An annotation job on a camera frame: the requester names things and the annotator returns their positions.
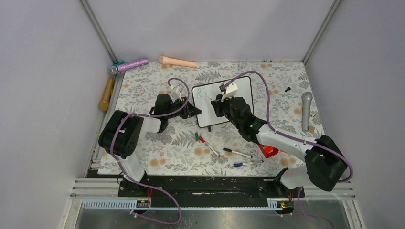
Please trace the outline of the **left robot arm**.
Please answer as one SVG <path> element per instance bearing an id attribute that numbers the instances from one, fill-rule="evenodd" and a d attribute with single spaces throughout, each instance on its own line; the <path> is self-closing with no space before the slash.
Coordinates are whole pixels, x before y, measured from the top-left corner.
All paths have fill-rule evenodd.
<path id="1" fill-rule="evenodd" d="M 162 133 L 171 118 L 188 119 L 200 114 L 202 110 L 187 101 L 187 97 L 172 100 L 168 94 L 159 94 L 147 116 L 129 116 L 116 110 L 102 130 L 98 145 L 118 162 L 124 178 L 131 181 L 130 190 L 136 196 L 143 196 L 148 191 L 147 181 L 142 179 L 145 169 L 134 155 L 139 136 Z"/>

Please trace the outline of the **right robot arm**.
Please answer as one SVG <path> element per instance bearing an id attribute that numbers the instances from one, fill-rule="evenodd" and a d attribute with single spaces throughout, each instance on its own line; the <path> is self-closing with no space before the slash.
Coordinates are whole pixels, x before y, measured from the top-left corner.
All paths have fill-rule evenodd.
<path id="1" fill-rule="evenodd" d="M 285 197 L 293 189 L 315 185 L 324 191 L 332 191 L 346 169 L 352 166 L 342 155 L 334 141 L 322 135 L 320 138 L 305 138 L 290 132 L 276 130 L 270 123 L 251 113 L 250 106 L 242 97 L 215 99 L 211 105 L 217 117 L 225 117 L 248 142 L 272 146 L 302 160 L 305 164 L 285 169 L 275 177 L 275 193 Z"/>

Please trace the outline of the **white whiteboard black frame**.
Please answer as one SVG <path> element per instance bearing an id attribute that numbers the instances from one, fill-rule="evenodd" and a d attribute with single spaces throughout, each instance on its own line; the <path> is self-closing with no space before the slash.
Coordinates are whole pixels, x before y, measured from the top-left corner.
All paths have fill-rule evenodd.
<path id="1" fill-rule="evenodd" d="M 194 107 L 202 111 L 201 114 L 197 115 L 197 124 L 200 128 L 206 128 L 208 125 L 218 125 L 229 121 L 225 117 L 217 117 L 215 115 L 211 101 L 205 95 L 205 93 L 207 93 L 212 100 L 215 99 L 216 96 L 221 93 L 219 87 L 227 82 L 228 80 L 222 80 L 194 86 L 192 88 L 192 100 L 194 102 Z M 244 98 L 245 101 L 250 105 L 251 112 L 254 114 L 251 78 L 247 75 L 242 76 L 235 80 L 234 83 L 238 87 L 235 96 Z"/>

